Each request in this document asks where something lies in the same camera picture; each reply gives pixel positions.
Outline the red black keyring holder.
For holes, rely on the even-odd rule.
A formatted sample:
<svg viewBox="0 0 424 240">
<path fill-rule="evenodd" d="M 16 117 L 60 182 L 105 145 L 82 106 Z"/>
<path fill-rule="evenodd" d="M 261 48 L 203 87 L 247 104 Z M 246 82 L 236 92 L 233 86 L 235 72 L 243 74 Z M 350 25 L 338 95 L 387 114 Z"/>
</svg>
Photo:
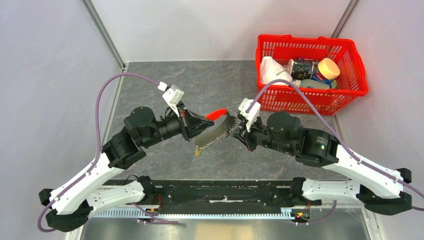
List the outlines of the red black keyring holder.
<svg viewBox="0 0 424 240">
<path fill-rule="evenodd" d="M 205 116 L 207 120 L 212 120 L 213 122 L 221 117 L 224 117 L 224 119 L 217 127 L 209 132 L 201 133 L 195 138 L 194 144 L 198 151 L 206 149 L 215 140 L 228 136 L 236 128 L 237 120 L 226 108 L 215 110 Z"/>
</svg>

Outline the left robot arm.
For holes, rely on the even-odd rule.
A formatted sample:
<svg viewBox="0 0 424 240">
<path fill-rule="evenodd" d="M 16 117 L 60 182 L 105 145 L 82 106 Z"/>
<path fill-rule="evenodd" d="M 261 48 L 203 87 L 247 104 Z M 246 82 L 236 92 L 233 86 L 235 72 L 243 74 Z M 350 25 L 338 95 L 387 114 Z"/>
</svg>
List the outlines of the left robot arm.
<svg viewBox="0 0 424 240">
<path fill-rule="evenodd" d="M 157 189 L 148 176 L 103 193 L 97 189 L 144 158 L 145 149 L 177 135 L 189 141 L 213 125 L 212 119 L 191 112 L 182 103 L 160 120 L 149 107 L 135 108 L 124 119 L 123 129 L 99 147 L 95 159 L 80 173 L 56 189 L 39 193 L 46 232 L 73 231 L 96 213 L 121 204 L 152 204 Z"/>
</svg>

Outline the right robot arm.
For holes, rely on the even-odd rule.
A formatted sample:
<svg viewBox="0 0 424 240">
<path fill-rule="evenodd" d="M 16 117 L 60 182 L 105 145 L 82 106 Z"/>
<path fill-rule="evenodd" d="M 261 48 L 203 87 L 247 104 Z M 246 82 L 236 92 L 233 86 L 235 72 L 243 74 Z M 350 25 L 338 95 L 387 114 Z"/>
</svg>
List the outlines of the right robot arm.
<svg viewBox="0 0 424 240">
<path fill-rule="evenodd" d="M 412 196 L 404 192 L 402 181 L 411 181 L 406 168 L 389 169 L 344 148 L 324 130 L 305 128 L 298 117 L 275 112 L 263 123 L 260 117 L 249 120 L 241 112 L 234 137 L 249 151 L 271 149 L 305 166 L 323 168 L 345 176 L 345 180 L 316 180 L 295 177 L 288 191 L 289 200 L 302 205 L 307 201 L 362 203 L 380 215 L 393 216 L 412 209 Z"/>
</svg>

